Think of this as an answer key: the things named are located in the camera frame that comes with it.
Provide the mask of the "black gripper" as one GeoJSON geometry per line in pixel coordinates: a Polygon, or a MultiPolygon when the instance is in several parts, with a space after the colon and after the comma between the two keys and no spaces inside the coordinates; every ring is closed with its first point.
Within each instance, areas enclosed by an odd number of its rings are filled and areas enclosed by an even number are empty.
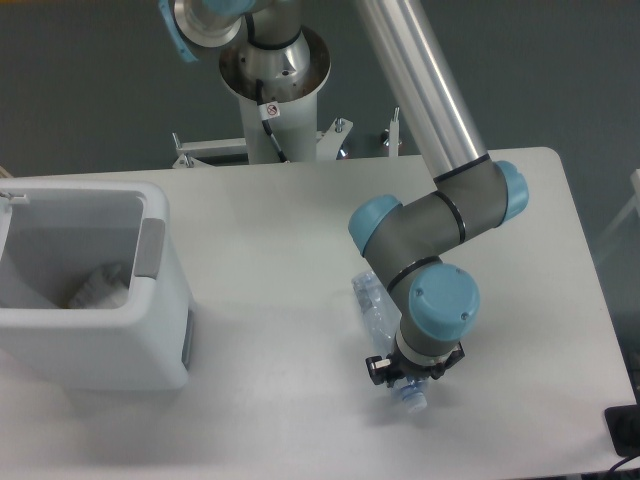
{"type": "Polygon", "coordinates": [[[365,359],[365,364],[369,377],[375,385],[385,384],[388,388],[391,388],[397,380],[402,378],[438,380],[464,357],[463,346],[458,343],[443,360],[439,360],[432,366],[415,364],[399,351],[395,351],[386,357],[368,357],[365,359]]]}

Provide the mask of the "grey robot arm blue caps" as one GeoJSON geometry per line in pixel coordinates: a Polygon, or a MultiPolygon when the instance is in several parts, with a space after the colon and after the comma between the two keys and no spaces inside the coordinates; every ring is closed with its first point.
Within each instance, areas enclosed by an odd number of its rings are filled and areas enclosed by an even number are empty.
{"type": "MultiPolygon", "coordinates": [[[[463,358],[480,300],[472,277],[441,257],[521,213],[528,187],[514,165],[490,157],[421,4],[360,1],[356,9],[435,183],[409,204],[369,200],[349,220],[360,255],[401,314],[391,351],[366,365],[378,385],[437,379],[463,358]]],[[[159,10],[184,61],[219,50],[251,163],[319,159],[316,96],[330,57],[303,24],[300,2],[162,1],[159,10]]]]}

